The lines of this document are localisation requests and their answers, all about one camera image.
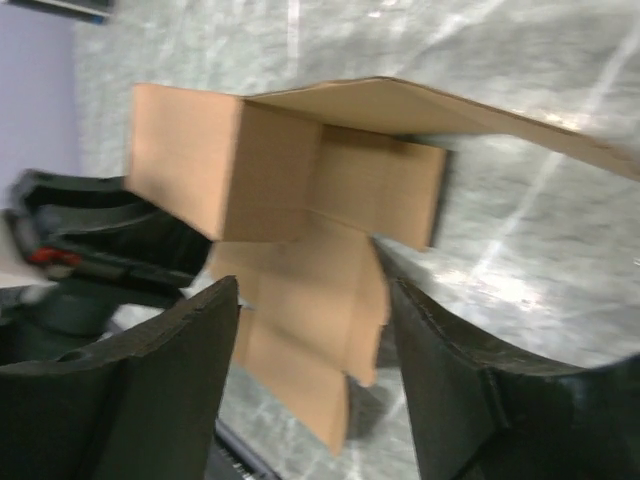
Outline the brown cardboard box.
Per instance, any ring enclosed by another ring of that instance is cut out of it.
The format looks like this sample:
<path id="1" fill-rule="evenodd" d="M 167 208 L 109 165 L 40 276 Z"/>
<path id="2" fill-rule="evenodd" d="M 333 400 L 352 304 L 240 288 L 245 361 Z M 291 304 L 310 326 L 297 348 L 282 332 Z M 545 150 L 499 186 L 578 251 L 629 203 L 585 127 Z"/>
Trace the brown cardboard box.
<path id="1" fill-rule="evenodd" d="M 213 240 L 250 303 L 235 360 L 327 448 L 349 378 L 376 378 L 388 295 L 369 237 L 431 239 L 443 149 L 410 134 L 510 135 L 637 179 L 589 136 L 391 77 L 236 96 L 135 85 L 126 187 Z"/>

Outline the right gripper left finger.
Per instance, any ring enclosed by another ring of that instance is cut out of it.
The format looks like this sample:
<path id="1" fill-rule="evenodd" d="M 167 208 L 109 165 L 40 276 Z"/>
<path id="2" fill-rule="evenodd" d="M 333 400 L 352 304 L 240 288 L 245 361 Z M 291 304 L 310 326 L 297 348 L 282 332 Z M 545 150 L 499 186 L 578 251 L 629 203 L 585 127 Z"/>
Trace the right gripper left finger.
<path id="1" fill-rule="evenodd" d="M 224 277 L 120 334 L 17 361 L 1 330 L 5 479 L 200 479 L 238 328 Z"/>

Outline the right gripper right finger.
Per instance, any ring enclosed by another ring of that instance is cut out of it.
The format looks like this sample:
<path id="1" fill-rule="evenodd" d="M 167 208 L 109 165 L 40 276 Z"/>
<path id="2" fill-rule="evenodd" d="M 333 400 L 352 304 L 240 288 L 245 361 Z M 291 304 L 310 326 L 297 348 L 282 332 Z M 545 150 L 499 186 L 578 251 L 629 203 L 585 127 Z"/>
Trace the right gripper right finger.
<path id="1" fill-rule="evenodd" d="M 391 284 L 395 344 L 424 479 L 635 479 L 639 359 L 554 361 Z"/>

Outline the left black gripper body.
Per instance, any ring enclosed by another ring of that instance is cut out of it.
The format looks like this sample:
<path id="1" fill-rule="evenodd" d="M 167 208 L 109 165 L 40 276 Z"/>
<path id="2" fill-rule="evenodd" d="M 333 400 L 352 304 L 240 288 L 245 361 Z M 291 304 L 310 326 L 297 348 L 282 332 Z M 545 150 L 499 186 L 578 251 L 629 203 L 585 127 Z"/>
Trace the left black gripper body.
<path id="1" fill-rule="evenodd" d="M 202 270 L 212 242 L 131 193 L 121 177 L 27 169 L 2 218 L 19 259 L 52 281 L 1 290 L 1 332 L 30 323 L 59 335 L 101 335 L 124 304 L 166 309 Z"/>

